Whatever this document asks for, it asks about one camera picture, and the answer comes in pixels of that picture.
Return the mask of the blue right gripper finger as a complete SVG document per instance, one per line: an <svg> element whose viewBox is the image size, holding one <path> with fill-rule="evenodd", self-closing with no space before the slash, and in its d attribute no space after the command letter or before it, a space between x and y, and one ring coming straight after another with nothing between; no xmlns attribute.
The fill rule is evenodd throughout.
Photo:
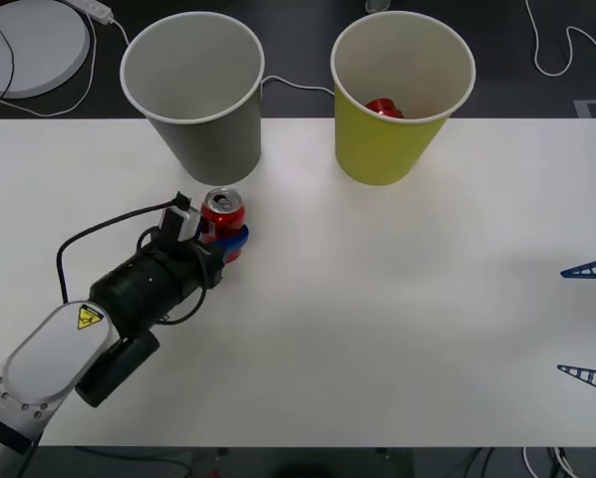
<svg viewBox="0 0 596 478"><path fill-rule="evenodd" d="M596 369L594 368L559 364L557 369L583 383L596 388Z"/></svg>
<svg viewBox="0 0 596 478"><path fill-rule="evenodd" d="M596 260L574 266L560 272L564 279L593 279L596 280Z"/></svg>

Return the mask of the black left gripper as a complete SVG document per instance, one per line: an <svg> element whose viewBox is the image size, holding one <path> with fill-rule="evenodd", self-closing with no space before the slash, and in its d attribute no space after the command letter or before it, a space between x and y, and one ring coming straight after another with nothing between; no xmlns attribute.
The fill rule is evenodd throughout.
<svg viewBox="0 0 596 478"><path fill-rule="evenodd" d="M148 254L164 267L180 297L186 299L197 289L213 289L221 281L223 259L238 257L248 238L246 225L238 229L222 229L216 238L215 225L201 218L196 239L213 246L194 239L175 244L154 240L148 243Z"/></svg>

